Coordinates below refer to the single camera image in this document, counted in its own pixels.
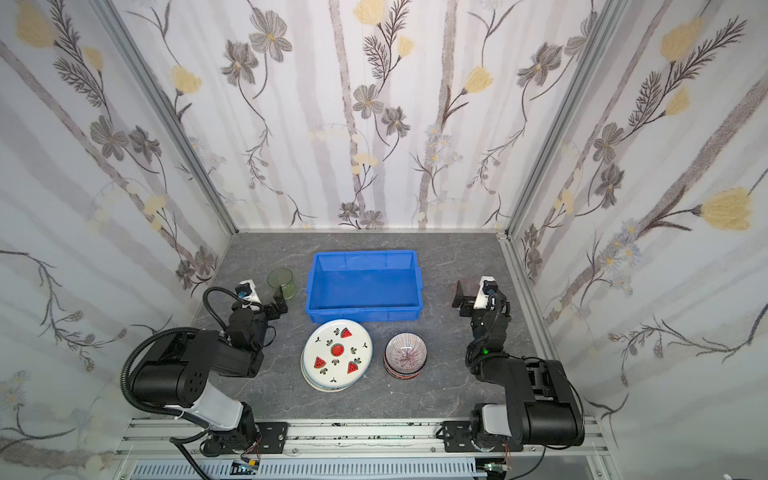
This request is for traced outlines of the white watermelon plate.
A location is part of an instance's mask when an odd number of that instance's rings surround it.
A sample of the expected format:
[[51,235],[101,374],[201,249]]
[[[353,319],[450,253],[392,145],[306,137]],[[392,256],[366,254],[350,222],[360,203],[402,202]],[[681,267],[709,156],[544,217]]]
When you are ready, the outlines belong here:
[[373,341],[359,323],[338,319],[320,325],[302,350],[308,375],[319,385],[354,384],[366,373],[373,358]]

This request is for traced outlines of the green flower plate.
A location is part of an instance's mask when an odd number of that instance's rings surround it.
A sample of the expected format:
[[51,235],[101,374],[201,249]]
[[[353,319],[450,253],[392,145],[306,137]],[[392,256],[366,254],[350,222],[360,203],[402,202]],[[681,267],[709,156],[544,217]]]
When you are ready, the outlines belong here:
[[303,362],[300,362],[300,369],[302,376],[304,380],[315,390],[321,391],[321,392],[341,392],[343,390],[346,390],[350,388],[353,384],[344,384],[341,387],[325,387],[322,385],[319,385],[317,382],[315,382],[313,379],[310,378],[308,375],[308,372],[303,364]]

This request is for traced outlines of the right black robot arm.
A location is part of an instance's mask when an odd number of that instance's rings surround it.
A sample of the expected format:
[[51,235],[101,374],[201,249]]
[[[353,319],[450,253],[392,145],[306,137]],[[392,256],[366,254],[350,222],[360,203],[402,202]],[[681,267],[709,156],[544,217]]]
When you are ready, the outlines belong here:
[[464,363],[476,380],[504,390],[502,403],[478,403],[470,414],[467,443],[480,451],[528,445],[564,450],[583,444],[583,404],[562,364],[505,350],[511,303],[490,276],[475,294],[455,286],[452,307],[470,320],[472,340]]

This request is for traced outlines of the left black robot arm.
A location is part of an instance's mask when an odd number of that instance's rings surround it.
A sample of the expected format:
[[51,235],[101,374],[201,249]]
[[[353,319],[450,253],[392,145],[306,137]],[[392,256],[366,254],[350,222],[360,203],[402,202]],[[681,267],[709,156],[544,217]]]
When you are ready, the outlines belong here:
[[271,300],[263,301],[250,280],[234,289],[207,288],[202,304],[217,328],[174,327],[142,341],[123,364],[123,397],[137,410],[200,427],[201,433],[190,438],[172,439],[184,456],[193,441],[201,443],[207,457],[255,452],[264,433],[252,408],[221,392],[209,377],[257,376],[264,351],[276,337],[272,323],[288,311],[286,298],[278,287]]

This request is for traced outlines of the blue plastic bin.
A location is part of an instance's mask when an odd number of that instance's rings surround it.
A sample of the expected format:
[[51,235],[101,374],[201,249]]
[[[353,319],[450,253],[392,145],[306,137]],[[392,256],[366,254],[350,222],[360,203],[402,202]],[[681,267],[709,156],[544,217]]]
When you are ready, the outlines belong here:
[[316,324],[410,322],[423,311],[423,288],[414,250],[318,252],[308,274],[305,311]]

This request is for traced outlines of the green glass cup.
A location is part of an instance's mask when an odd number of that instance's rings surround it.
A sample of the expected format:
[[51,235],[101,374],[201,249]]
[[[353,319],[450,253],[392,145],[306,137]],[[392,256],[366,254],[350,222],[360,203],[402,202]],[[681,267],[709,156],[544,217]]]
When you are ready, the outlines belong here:
[[286,300],[295,296],[296,288],[293,272],[288,268],[276,268],[267,276],[267,283],[272,289],[281,289]]

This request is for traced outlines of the purple striped top bowl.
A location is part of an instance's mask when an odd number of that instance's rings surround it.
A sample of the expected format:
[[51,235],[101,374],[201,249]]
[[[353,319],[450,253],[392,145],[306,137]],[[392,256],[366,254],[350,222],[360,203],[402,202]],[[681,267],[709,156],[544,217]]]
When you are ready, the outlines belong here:
[[384,358],[395,370],[415,372],[426,364],[428,349],[424,340],[410,332],[392,337],[386,345]]

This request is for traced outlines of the red patterned bottom bowl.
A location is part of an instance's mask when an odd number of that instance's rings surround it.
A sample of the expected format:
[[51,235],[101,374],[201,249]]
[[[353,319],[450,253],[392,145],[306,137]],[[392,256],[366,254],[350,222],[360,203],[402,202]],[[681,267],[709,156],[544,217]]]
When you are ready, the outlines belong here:
[[384,361],[383,364],[384,364],[384,367],[385,367],[385,369],[386,369],[386,371],[387,371],[387,373],[389,375],[391,375],[392,377],[394,377],[396,379],[400,379],[400,380],[410,380],[410,379],[416,378],[423,371],[423,368],[420,368],[420,369],[418,369],[415,372],[402,373],[402,372],[399,372],[399,371],[395,370],[387,361]]

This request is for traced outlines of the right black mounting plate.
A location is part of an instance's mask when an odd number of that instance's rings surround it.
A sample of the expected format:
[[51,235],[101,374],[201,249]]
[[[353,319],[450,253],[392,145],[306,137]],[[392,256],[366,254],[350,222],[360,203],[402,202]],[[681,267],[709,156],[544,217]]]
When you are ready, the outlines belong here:
[[489,434],[468,420],[444,421],[435,438],[443,442],[446,453],[504,453],[508,438]]

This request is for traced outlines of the black mounting plate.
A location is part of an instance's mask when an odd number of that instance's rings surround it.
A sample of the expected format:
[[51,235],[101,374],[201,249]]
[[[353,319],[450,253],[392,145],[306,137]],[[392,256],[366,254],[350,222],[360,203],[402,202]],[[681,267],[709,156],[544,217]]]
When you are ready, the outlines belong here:
[[489,434],[468,420],[444,421],[435,438],[443,442],[446,453],[504,453],[508,438]]
[[286,422],[259,422],[235,430],[214,431],[200,444],[200,452],[206,457],[282,454],[287,427]]

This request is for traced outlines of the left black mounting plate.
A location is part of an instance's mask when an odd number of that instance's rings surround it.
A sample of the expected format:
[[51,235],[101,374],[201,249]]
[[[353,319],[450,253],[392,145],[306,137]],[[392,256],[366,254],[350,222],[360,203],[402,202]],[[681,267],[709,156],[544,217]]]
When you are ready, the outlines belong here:
[[200,452],[206,457],[282,454],[287,427],[286,422],[259,422],[235,430],[214,431],[200,444]]

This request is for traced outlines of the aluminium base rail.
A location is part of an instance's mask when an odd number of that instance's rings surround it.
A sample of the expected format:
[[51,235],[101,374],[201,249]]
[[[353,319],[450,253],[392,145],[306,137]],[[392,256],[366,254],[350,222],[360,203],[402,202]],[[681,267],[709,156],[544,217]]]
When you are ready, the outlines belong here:
[[197,479],[206,475],[202,461],[235,460],[257,466],[266,459],[469,459],[487,473],[485,479],[617,479],[620,474],[609,445],[594,419],[586,422],[582,445],[557,450],[529,445],[520,452],[446,453],[435,434],[448,419],[269,420],[286,422],[282,454],[220,455],[208,458],[200,443],[187,449],[192,467],[171,445],[173,437],[197,434],[197,428],[173,420],[134,420],[129,424],[106,470],[108,479]]

